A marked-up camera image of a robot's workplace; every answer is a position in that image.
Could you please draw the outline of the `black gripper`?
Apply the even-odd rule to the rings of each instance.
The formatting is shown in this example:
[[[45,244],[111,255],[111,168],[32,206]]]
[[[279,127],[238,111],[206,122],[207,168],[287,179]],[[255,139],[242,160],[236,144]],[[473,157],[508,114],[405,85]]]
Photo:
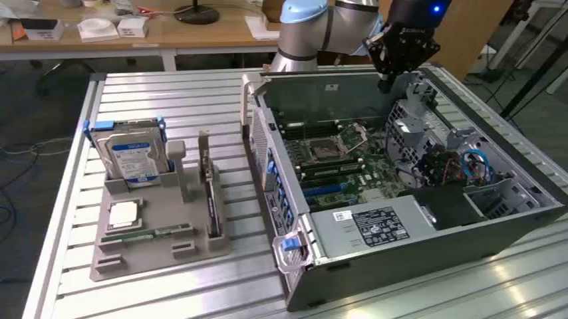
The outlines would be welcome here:
[[[378,89],[389,93],[398,75],[412,72],[440,51],[434,30],[440,26],[449,1],[398,0],[389,8],[378,34],[363,39],[363,48],[381,74]]]

